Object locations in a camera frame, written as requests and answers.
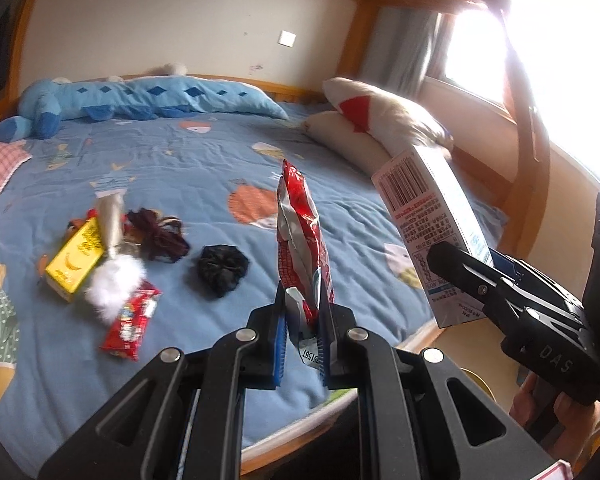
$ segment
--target white fuzzy ball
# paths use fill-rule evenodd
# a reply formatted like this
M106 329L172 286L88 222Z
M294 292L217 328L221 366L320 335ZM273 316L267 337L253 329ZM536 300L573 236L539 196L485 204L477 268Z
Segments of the white fuzzy ball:
M187 67L182 63L167 63L164 66L166 75L187 75Z
M93 271L84 295L102 322L110 326L145 277L146 270L139 258L118 254Z

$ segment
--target fish print bedsheet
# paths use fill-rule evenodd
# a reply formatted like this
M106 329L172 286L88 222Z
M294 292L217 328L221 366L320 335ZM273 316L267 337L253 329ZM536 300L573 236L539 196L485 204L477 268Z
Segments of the fish print bedsheet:
M270 303L277 276L276 187L288 158L307 179L329 249L336 300L392 344L431 317L397 230L370 179L304 136L316 107L285 105L290 120L240 114L93 123L65 121L28 140L32 159L0 195L0 440L35 476L42 463L162 348L208 348ZM161 291L139 362L99 349L108 327L80 296L66 304L41 277L71 219L96 196L125 191L126 208L178 216L192 245L176 264L147 263ZM491 244L504 217L475 203ZM235 292L214 298L195 272L206 245L250 260ZM328 394L288 344L275 392L248 391L243 446L308 414Z

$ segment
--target white wall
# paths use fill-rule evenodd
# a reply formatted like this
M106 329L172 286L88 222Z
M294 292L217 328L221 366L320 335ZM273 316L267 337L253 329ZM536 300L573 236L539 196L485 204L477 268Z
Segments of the white wall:
M20 89L44 77L143 73L167 62L320 89L355 8L352 0L36 0ZM293 48L277 44L281 30L298 35Z
M495 108L452 85L426 78L420 102L448 128L456 146L513 181L516 127ZM528 262L582 297L593 256L591 236L600 183L552 144L546 211Z

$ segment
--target electrical outlet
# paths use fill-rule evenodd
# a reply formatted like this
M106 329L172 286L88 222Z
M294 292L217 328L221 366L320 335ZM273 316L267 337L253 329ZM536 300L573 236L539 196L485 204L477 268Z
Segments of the electrical outlet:
M284 46L294 46L294 42L296 41L296 35L292 32L287 32L283 30L280 32L280 38L278 43Z

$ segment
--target silver bolt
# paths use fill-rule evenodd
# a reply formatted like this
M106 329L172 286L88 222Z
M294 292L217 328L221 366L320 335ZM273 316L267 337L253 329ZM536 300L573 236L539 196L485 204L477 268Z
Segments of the silver bolt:
M350 328L347 331L347 336L349 339L353 339L353 341L364 341L367 337L369 337L369 332L367 332L364 328L357 326L355 328Z
M251 328L241 328L235 333L235 338L244 343L247 341L253 341L256 339L256 331L252 330Z
M538 314L535 310L533 310L532 308L527 307L526 308L526 312L531 316L531 317L535 317L537 320L540 320L540 314Z
M165 348L160 352L160 359L165 363L174 363L180 358L180 350L177 348Z
M427 348L422 353L422 357L430 363L439 363L445 358L445 355L437 348Z

